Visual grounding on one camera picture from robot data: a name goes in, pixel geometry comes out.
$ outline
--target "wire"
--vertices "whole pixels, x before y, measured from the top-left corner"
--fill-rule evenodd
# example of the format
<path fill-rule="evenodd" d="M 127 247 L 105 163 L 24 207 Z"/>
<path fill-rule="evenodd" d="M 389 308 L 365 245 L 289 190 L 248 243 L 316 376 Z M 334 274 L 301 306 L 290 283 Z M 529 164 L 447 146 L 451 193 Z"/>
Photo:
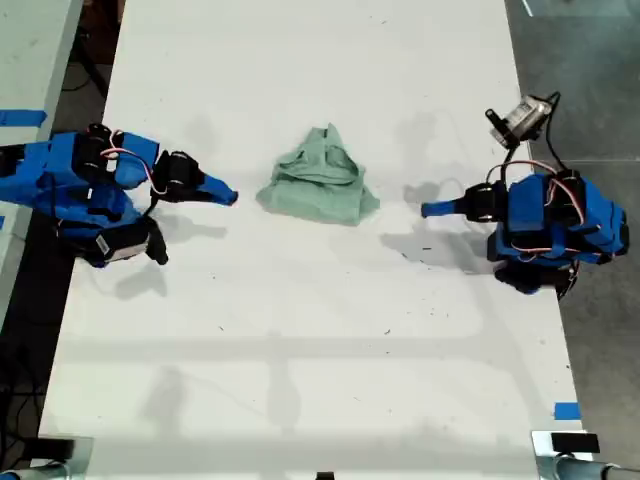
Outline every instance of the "wire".
<path fill-rule="evenodd" d="M 87 79 L 84 82 L 82 82 L 80 85 L 78 85 L 77 87 L 63 88 L 63 89 L 61 89 L 61 91 L 62 92 L 77 92 L 78 90 L 82 90 L 84 87 L 89 85 L 89 83 L 91 83 L 91 77 L 87 76 Z"/>
<path fill-rule="evenodd" d="M 516 247 L 513 242 L 511 242 L 511 248 L 518 250 L 519 252 L 523 252 L 523 253 L 546 253 L 546 252 L 550 252 L 552 250 L 552 248 L 550 247 L 536 247 L 536 248 L 521 248 L 521 247 Z M 571 252 L 571 253 L 580 253 L 580 250 L 576 250 L 575 248 L 565 248 L 565 251 L 567 252 Z"/>
<path fill-rule="evenodd" d="M 509 150 L 507 152 L 507 156 L 504 158 L 504 161 L 502 162 L 502 165 L 500 165 L 502 167 L 500 168 L 500 181 L 505 185 L 507 184 L 507 166 L 509 165 L 509 162 L 511 162 L 511 160 L 513 159 L 513 156 L 515 155 L 517 149 L 518 147 L 512 148 L 511 150 Z"/>
<path fill-rule="evenodd" d="M 513 161 L 508 161 L 509 156 L 507 156 L 507 158 L 505 159 L 505 163 L 502 163 L 500 165 L 494 165 L 493 167 L 491 167 L 491 169 L 489 169 L 489 172 L 487 172 L 487 177 L 485 179 L 485 181 L 487 183 L 489 183 L 489 181 L 491 180 L 491 174 L 493 173 L 493 171 L 497 168 L 500 168 L 500 173 L 503 174 L 506 172 L 506 169 L 509 167 L 509 165 L 516 165 L 518 163 L 520 164 L 528 164 L 528 165 L 535 165 L 539 168 L 543 168 L 545 170 L 547 170 L 548 172 L 550 172 L 553 175 L 556 175 L 558 172 L 550 167 L 549 165 L 542 163 L 542 162 L 538 162 L 536 160 L 513 160 Z M 547 191 L 547 203 L 545 203 L 545 206 L 548 206 L 551 204 L 551 201 L 553 200 L 553 196 L 555 195 L 555 186 L 558 186 L 560 188 L 562 188 L 565 193 L 569 196 L 569 199 L 571 200 L 571 203 L 573 205 L 573 207 L 576 209 L 576 212 L 578 213 L 578 217 L 580 218 L 580 225 L 584 225 L 585 223 L 585 214 L 584 211 L 582 210 L 582 207 L 580 206 L 580 202 L 578 202 L 578 199 L 576 198 L 576 196 L 573 194 L 573 192 L 569 189 L 569 187 L 567 187 L 564 183 L 562 183 L 560 180 L 556 179 L 556 178 L 551 178 L 550 181 L 550 187 L 549 187 L 549 191 Z"/>
<path fill-rule="evenodd" d="M 147 164 L 145 163 L 144 159 L 138 155 L 135 152 L 132 152 L 131 150 L 127 150 L 126 148 L 107 148 L 106 150 L 103 150 L 102 152 L 100 152 L 100 155 L 106 156 L 109 160 L 116 160 L 118 158 L 118 156 L 115 157 L 109 157 L 108 155 L 112 154 L 112 153 L 125 153 L 127 155 L 131 155 L 133 158 L 137 159 L 138 161 L 140 161 L 140 163 L 142 164 L 142 167 L 144 168 L 145 173 L 147 174 L 147 178 L 149 179 L 149 182 L 151 183 L 151 188 L 153 189 L 154 192 L 156 192 L 158 195 L 165 195 L 167 193 L 167 189 L 165 188 L 164 191 L 160 191 L 156 188 L 155 183 L 153 183 L 153 179 L 151 178 L 151 170 L 149 170 L 149 167 L 147 166 Z"/>
<path fill-rule="evenodd" d="M 562 160 L 560 160 L 560 156 L 556 149 L 553 147 L 553 143 L 551 142 L 551 124 L 553 123 L 553 118 L 555 116 L 556 110 L 558 109 L 558 104 L 560 103 L 560 98 L 562 94 L 560 92 L 554 92 L 546 98 L 547 102 L 551 103 L 551 113 L 549 114 L 549 120 L 547 121 L 547 128 L 545 130 L 545 140 L 547 142 L 547 148 L 549 152 L 551 152 L 551 156 L 553 159 L 560 165 L 563 170 L 569 170 L 567 166 L 564 164 Z"/>
<path fill-rule="evenodd" d="M 528 165 L 535 165 L 536 167 L 540 167 L 545 169 L 546 171 L 552 173 L 552 174 L 556 174 L 558 173 L 556 171 L 555 168 L 550 167 L 549 165 L 547 165 L 546 163 L 542 163 L 542 162 L 538 162 L 537 160 L 513 160 L 510 161 L 507 164 L 501 163 L 499 165 L 494 165 L 493 167 L 491 167 L 491 169 L 489 170 L 489 172 L 487 172 L 487 178 L 486 178 L 486 182 L 489 183 L 489 180 L 491 180 L 491 174 L 497 169 L 497 168 L 502 168 L 505 167 L 505 170 L 507 167 L 509 167 L 509 165 L 517 165 L 517 164 L 528 164 Z"/>
<path fill-rule="evenodd" d="M 580 206 L 580 202 L 578 202 L 578 199 L 576 198 L 574 193 L 564 183 L 555 178 L 551 179 L 551 183 L 560 187 L 569 196 L 569 198 L 571 199 L 571 203 L 573 204 L 573 207 L 576 209 L 578 217 L 580 218 L 580 225 L 584 225 L 586 217 L 584 211 L 582 210 L 582 207 Z"/>

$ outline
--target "gray floor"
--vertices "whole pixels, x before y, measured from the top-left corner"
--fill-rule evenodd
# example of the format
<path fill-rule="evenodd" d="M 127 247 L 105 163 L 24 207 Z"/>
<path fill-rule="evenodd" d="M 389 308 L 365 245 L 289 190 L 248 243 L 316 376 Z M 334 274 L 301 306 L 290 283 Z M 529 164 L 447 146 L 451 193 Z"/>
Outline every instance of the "gray floor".
<path fill-rule="evenodd" d="M 561 157 L 619 202 L 638 238 L 640 1 L 507 0 L 523 92 L 563 94 L 553 138 Z M 542 144 L 537 159 L 548 159 Z M 583 268 L 561 303 L 586 427 L 602 458 L 640 465 L 640 254 Z"/>

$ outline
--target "floor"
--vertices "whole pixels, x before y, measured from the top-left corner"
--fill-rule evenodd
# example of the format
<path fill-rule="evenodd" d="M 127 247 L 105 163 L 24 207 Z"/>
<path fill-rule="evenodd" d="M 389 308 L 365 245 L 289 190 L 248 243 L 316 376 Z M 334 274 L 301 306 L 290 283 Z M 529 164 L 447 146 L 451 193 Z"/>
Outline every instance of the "floor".
<path fill-rule="evenodd" d="M 640 202 L 640 135 L 635 113 L 640 111 L 640 0 L 505 0 L 508 7 L 521 89 L 538 95 L 563 93 L 554 121 L 554 143 L 571 166 L 597 184 L 627 209 L 631 236 L 638 229 L 631 208 Z M 101 66 L 108 78 L 110 67 Z M 83 69 L 70 64 L 65 89 L 81 85 Z M 81 129 L 102 117 L 104 102 L 92 84 L 61 96 L 55 131 Z M 543 144 L 532 146 L 534 158 L 548 159 Z M 52 241 L 46 220 L 34 216 L 29 235 Z M 47 252 L 54 250 L 49 246 Z M 40 291 L 55 291 L 58 280 L 34 274 L 30 264 L 49 262 L 56 278 L 68 278 L 72 263 L 49 255 L 25 253 L 27 273 L 18 281 Z M 636 438 L 640 431 L 640 299 L 634 295 L 640 280 L 640 253 L 633 248 L 612 264 L 583 268 L 574 290 L 561 303 L 571 363 L 587 429 L 599 434 L 602 458 L 627 466 L 640 466 Z M 64 308 L 65 292 L 50 295 L 52 310 Z M 28 297 L 12 299 L 14 316 L 23 315 Z M 24 338 L 37 337 L 40 368 L 38 383 L 48 378 L 60 319 L 43 320 L 27 308 L 27 331 L 7 323 Z M 25 378 L 23 389 L 31 388 Z M 22 404 L 14 405 L 14 414 Z M 35 408 L 21 416 L 26 432 L 35 431 Z"/>

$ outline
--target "crumpled green shirt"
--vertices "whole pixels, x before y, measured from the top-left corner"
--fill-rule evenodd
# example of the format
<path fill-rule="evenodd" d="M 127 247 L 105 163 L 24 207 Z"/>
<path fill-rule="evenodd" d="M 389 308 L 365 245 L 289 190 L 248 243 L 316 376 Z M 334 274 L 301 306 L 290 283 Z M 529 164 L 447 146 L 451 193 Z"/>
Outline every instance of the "crumpled green shirt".
<path fill-rule="evenodd" d="M 278 160 L 271 183 L 256 199 L 273 213 L 357 225 L 380 207 L 380 200 L 364 185 L 364 172 L 329 124 L 327 129 L 311 129 L 295 151 Z"/>

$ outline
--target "black cable on floor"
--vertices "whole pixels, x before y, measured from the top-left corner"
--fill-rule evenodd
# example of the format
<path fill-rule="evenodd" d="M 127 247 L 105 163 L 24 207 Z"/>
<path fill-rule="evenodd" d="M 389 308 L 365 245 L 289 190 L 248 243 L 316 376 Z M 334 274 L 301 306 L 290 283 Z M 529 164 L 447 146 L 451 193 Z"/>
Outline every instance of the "black cable on floor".
<path fill-rule="evenodd" d="M 562 94 L 560 92 L 554 92 L 545 99 L 547 102 L 551 103 L 551 113 L 549 114 L 549 120 L 547 120 L 547 128 L 545 130 L 545 140 L 547 142 L 547 148 L 549 149 L 551 156 L 558 163 L 560 168 L 562 168 L 563 170 L 569 170 L 564 162 L 560 160 L 560 156 L 558 155 L 558 152 L 556 152 L 556 149 L 553 147 L 553 142 L 551 141 L 551 125 L 553 123 L 553 118 L 556 114 L 556 110 L 558 110 L 558 104 L 560 103 L 561 97 Z"/>

